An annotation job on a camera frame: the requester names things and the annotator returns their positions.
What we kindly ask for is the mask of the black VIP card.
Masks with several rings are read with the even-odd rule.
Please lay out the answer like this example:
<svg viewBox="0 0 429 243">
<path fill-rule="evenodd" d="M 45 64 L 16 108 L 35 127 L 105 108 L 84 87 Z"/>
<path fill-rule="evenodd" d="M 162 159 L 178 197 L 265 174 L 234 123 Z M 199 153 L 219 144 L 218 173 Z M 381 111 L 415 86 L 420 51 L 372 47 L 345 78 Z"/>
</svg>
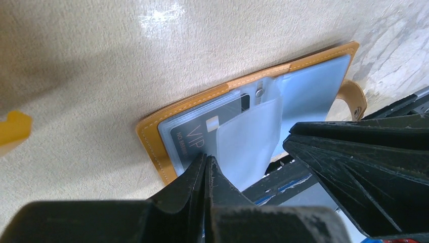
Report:
<svg viewBox="0 0 429 243">
<path fill-rule="evenodd" d="M 250 94 L 235 92 L 174 118 L 169 130 L 171 162 L 185 169 L 199 153 L 215 154 L 216 130 L 249 108 Z"/>
</svg>

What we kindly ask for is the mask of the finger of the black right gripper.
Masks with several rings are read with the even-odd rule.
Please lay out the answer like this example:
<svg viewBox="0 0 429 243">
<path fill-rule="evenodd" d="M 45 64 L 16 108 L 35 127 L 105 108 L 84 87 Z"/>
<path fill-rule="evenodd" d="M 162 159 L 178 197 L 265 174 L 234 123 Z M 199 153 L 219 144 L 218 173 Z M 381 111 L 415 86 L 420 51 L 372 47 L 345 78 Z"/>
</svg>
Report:
<svg viewBox="0 0 429 243">
<path fill-rule="evenodd" d="M 428 115 L 295 124 L 283 148 L 369 238 L 428 238 Z"/>
</svg>

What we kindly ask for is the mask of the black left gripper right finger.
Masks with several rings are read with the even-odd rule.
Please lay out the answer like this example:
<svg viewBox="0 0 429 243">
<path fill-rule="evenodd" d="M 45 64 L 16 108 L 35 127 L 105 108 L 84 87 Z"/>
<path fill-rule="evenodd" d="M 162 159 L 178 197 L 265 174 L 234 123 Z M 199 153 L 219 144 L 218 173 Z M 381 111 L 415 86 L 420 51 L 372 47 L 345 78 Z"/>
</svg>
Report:
<svg viewBox="0 0 429 243">
<path fill-rule="evenodd" d="M 326 207 L 256 206 L 222 173 L 205 169 L 205 242 L 350 242 L 339 215 Z"/>
</svg>

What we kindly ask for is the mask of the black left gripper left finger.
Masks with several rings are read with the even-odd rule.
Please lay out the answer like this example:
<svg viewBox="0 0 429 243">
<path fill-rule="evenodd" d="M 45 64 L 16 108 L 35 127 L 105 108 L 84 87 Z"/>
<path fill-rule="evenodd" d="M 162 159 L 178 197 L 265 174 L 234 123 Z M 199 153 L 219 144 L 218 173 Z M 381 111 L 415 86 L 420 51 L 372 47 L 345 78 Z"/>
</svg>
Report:
<svg viewBox="0 0 429 243">
<path fill-rule="evenodd" d="M 202 242 L 206 155 L 146 200 L 34 201 L 1 242 Z"/>
</svg>

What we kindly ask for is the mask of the tan leather card holder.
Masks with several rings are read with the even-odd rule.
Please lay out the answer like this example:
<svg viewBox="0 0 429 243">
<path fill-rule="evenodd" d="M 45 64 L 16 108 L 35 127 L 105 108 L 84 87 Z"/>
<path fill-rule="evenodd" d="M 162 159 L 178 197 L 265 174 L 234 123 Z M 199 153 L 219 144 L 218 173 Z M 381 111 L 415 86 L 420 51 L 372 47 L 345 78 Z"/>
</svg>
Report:
<svg viewBox="0 0 429 243">
<path fill-rule="evenodd" d="M 324 121 L 336 99 L 352 120 L 363 117 L 365 95 L 346 79 L 358 48 L 350 42 L 220 84 L 149 115 L 136 132 L 164 184 L 202 153 L 243 191 L 284 153 L 296 123 Z"/>
</svg>

